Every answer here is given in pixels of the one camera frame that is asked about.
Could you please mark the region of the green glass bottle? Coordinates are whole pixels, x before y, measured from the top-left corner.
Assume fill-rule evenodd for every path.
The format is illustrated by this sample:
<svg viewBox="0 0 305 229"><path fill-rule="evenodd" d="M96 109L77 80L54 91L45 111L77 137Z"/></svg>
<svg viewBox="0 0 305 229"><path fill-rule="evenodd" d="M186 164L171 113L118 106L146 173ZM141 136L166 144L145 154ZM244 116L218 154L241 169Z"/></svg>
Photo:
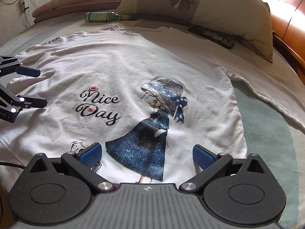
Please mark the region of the green glass bottle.
<svg viewBox="0 0 305 229"><path fill-rule="evenodd" d="M101 11L86 13L84 20L85 22L137 21L137 17L135 15L119 15L112 11Z"/></svg>

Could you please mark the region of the floral pillow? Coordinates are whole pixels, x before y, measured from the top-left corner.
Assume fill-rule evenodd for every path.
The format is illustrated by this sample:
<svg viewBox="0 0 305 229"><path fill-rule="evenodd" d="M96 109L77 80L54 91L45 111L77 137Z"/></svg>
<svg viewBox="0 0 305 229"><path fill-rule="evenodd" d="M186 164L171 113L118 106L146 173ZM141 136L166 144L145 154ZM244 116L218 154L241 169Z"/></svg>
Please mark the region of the floral pillow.
<svg viewBox="0 0 305 229"><path fill-rule="evenodd" d="M262 0L123 0L116 12L160 15L237 36L245 47L273 61L270 11Z"/></svg>

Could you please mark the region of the orange wooden headboard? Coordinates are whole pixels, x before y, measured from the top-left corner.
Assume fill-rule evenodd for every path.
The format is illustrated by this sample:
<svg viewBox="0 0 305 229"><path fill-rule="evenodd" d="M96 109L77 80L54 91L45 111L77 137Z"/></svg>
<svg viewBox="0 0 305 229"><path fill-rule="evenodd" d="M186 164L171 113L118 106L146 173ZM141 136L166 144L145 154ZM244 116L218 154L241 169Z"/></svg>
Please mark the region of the orange wooden headboard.
<svg viewBox="0 0 305 229"><path fill-rule="evenodd" d="M274 47L304 82L304 0L262 0L269 5Z"/></svg>

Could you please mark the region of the pink folded quilt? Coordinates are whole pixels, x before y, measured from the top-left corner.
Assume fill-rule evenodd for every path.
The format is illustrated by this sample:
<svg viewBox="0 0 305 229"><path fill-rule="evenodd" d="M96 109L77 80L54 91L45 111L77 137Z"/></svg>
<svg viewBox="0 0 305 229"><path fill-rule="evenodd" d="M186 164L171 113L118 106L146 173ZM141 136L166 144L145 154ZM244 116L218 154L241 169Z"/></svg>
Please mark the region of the pink folded quilt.
<svg viewBox="0 0 305 229"><path fill-rule="evenodd" d="M50 0L32 13L35 23L77 12L116 9L123 0Z"/></svg>

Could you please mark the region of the smartphone with rabbit case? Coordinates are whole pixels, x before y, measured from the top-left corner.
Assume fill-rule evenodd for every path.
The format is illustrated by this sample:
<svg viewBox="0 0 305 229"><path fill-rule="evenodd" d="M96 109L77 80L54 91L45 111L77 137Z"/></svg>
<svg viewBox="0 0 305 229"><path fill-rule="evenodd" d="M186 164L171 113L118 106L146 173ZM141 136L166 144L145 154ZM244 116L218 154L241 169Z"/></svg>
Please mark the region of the smartphone with rabbit case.
<svg viewBox="0 0 305 229"><path fill-rule="evenodd" d="M234 41L230 38L220 35L216 31L212 31L203 27L191 26L188 31L194 33L195 35L206 38L226 49L232 49L234 46Z"/></svg>

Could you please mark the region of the white printed t-shirt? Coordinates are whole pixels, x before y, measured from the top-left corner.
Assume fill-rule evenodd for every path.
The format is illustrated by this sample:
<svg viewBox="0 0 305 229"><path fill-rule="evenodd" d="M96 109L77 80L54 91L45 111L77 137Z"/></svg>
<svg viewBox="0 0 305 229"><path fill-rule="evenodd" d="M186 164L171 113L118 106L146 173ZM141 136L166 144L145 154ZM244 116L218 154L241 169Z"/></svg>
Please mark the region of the white printed t-shirt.
<svg viewBox="0 0 305 229"><path fill-rule="evenodd" d="M304 125L303 88L290 90L233 52L174 28L80 31L17 57L41 75L13 79L8 88L47 100L15 123L1 122L1 150L21 164L38 152L57 157L99 142L100 175L180 184L195 173L195 144L246 156L233 80Z"/></svg>

